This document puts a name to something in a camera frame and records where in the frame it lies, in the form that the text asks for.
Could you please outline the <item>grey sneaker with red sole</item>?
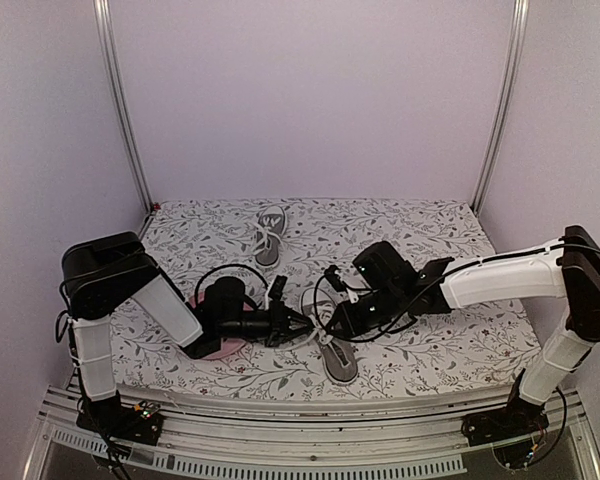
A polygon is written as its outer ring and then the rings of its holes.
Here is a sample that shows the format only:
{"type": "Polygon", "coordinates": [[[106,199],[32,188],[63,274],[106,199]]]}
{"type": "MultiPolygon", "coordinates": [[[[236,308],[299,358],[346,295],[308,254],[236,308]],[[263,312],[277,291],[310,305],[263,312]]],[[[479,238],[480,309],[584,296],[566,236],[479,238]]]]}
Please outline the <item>grey sneaker with red sole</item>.
{"type": "Polygon", "coordinates": [[[254,224],[253,255],[260,267],[272,268],[280,258],[282,237],[287,227],[287,215],[279,205],[265,208],[254,224]]]}

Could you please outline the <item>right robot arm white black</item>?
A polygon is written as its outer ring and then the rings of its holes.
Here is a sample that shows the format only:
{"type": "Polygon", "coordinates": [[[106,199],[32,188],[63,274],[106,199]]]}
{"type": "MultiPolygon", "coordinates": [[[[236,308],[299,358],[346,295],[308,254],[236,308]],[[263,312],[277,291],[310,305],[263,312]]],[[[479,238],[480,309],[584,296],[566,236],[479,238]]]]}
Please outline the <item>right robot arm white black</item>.
{"type": "Polygon", "coordinates": [[[347,285],[334,266],[324,271],[335,290],[351,297],[320,324],[327,334],[352,343],[397,332],[404,316],[448,314],[505,300],[563,303],[561,320],[540,353],[517,375],[505,405],[463,418],[461,433],[472,446],[547,429],[547,401],[600,343],[600,247],[579,225],[526,250],[444,257],[421,269],[381,241],[360,253],[353,265],[365,282],[362,287],[347,285]]]}

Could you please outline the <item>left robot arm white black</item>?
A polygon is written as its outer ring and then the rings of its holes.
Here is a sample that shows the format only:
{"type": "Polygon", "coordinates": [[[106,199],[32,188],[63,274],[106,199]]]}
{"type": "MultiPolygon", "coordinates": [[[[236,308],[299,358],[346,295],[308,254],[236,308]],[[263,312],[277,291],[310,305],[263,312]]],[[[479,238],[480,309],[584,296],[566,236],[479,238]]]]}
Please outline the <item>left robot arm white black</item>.
{"type": "Polygon", "coordinates": [[[187,299],[133,232],[70,247],[62,256],[59,293],[65,310],[55,334],[66,336],[77,369],[81,405],[76,424],[106,443],[157,445],[161,407],[143,400],[123,404],[123,367],[142,373],[170,366],[177,353],[210,359],[236,341],[279,347],[314,326],[283,301],[286,277],[266,282],[265,298],[247,294],[245,282],[225,275],[187,299]]]}

